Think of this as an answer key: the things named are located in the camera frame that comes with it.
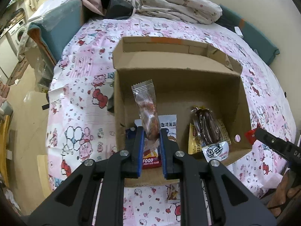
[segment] cardboard box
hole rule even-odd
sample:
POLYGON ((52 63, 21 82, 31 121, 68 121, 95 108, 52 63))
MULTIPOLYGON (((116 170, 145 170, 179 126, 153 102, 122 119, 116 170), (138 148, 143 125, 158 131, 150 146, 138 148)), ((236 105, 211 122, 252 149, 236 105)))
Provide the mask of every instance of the cardboard box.
MULTIPOLYGON (((231 139, 229 165, 251 151, 244 134, 251 129, 249 108, 240 78, 242 66, 213 46, 165 37, 123 37, 113 52, 116 142, 124 148, 125 129, 139 118, 131 86, 153 80, 158 115, 177 115, 177 143, 188 151, 192 106, 206 106, 222 118, 231 139), (240 142, 234 137, 240 135, 240 142)), ((126 186, 163 185, 162 168, 142 171, 126 186)))

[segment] hello kitty print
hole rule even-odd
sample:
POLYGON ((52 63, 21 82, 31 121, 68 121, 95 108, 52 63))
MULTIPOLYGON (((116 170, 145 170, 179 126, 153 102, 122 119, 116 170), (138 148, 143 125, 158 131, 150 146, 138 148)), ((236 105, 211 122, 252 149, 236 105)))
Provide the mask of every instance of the hello kitty print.
MULTIPOLYGON (((54 68, 46 135, 49 181, 55 189, 85 159, 100 161, 117 152, 112 52, 123 36, 173 37, 206 42, 235 58, 253 128, 294 142, 296 126, 272 71, 244 40, 216 24, 201 25, 134 15, 128 20, 89 20, 66 45, 54 68)), ((256 196, 285 161, 256 141, 252 151, 228 169, 256 196)), ((125 188, 124 225, 162 226, 180 222, 180 202, 163 186, 125 188)))

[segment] snack package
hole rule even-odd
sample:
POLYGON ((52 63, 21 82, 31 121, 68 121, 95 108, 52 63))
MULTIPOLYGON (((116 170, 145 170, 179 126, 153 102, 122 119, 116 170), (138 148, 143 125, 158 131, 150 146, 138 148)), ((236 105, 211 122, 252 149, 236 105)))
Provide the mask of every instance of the snack package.
POLYGON ((173 183, 166 185, 167 187, 167 203, 175 204, 180 203, 181 196, 180 196, 180 183, 173 183))
POLYGON ((144 145, 149 150, 155 150, 159 146, 156 140, 159 138, 160 126, 153 81, 148 80, 138 83, 131 88, 135 102, 139 108, 142 126, 147 136, 147 141, 144 145))
POLYGON ((202 147, 221 141, 221 130, 218 122, 213 118, 212 111, 195 107, 191 113, 195 130, 200 138, 202 147))
MULTIPOLYGON (((159 122, 161 128, 168 129, 168 139, 176 141, 176 124, 177 124, 177 115, 159 115, 159 122)), ((135 125, 137 127, 142 126, 141 119, 135 120, 135 125)), ((149 149, 147 145, 144 144, 143 150, 143 162, 142 169, 154 168, 161 166, 161 158, 160 158, 160 148, 159 148, 159 139, 156 140, 155 146, 156 148, 149 149)))
POLYGON ((195 130, 195 126, 190 123, 188 138, 188 154, 193 155, 202 151, 202 142, 195 130))
POLYGON ((219 129, 221 130, 221 141, 227 141, 228 145, 231 145, 231 139, 229 138, 227 129, 222 121, 222 119, 217 120, 219 124, 219 129))
POLYGON ((227 141, 222 141, 216 144, 211 144, 202 148, 204 156, 209 162, 210 160, 223 161, 228 158, 229 145, 227 141))

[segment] pink cloth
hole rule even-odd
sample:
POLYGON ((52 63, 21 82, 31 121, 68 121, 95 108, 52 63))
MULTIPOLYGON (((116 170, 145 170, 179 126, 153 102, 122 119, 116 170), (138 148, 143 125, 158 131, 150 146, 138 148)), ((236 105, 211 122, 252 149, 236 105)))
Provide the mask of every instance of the pink cloth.
MULTIPOLYGON (((270 68, 235 33, 216 24, 201 25, 134 15, 128 20, 90 20, 74 35, 55 66, 47 127, 49 177, 53 188, 84 159, 109 158, 117 151, 112 52, 123 36, 158 36, 207 42, 238 60, 252 127, 294 142, 296 125, 284 93, 270 68)), ((252 151, 228 169, 256 196, 285 165, 256 141, 252 151)), ((167 200, 167 186, 125 188, 124 225, 166 226, 180 221, 180 203, 167 200)))
POLYGON ((92 12, 104 16, 101 0, 82 0, 82 4, 92 12))

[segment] tiled floor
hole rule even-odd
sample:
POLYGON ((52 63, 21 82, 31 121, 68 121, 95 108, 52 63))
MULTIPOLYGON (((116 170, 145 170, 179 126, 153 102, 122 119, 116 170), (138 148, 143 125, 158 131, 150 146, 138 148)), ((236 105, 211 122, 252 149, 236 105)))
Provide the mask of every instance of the tiled floor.
POLYGON ((45 137, 48 110, 46 94, 34 91, 34 70, 28 66, 18 85, 11 86, 7 101, 14 113, 10 125, 8 148, 13 160, 8 161, 10 189, 24 215, 30 214, 43 200, 37 155, 46 154, 45 137))

